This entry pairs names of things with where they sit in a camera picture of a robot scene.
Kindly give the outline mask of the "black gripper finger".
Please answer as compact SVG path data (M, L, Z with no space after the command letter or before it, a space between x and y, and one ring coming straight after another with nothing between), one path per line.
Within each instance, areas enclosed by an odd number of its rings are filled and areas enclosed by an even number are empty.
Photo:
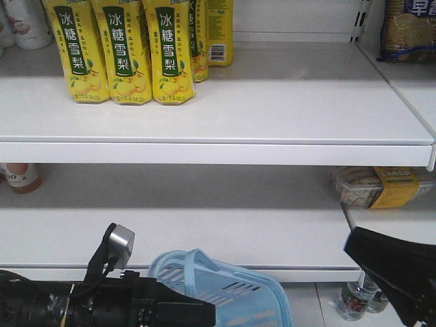
M215 326L215 305L157 283L155 326Z
M355 227L344 252L379 286L404 326L435 325L435 245Z

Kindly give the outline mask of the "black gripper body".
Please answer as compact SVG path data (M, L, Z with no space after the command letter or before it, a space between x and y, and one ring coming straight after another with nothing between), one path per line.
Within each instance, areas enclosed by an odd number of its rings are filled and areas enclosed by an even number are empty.
M102 277L77 285L69 296L70 326L151 326L157 280L128 270L120 279Z

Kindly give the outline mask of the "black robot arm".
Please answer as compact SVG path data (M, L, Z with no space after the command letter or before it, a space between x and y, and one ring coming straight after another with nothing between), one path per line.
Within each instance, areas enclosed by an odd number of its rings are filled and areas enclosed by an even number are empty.
M2 326L153 326L154 309L126 279L32 281L1 271Z

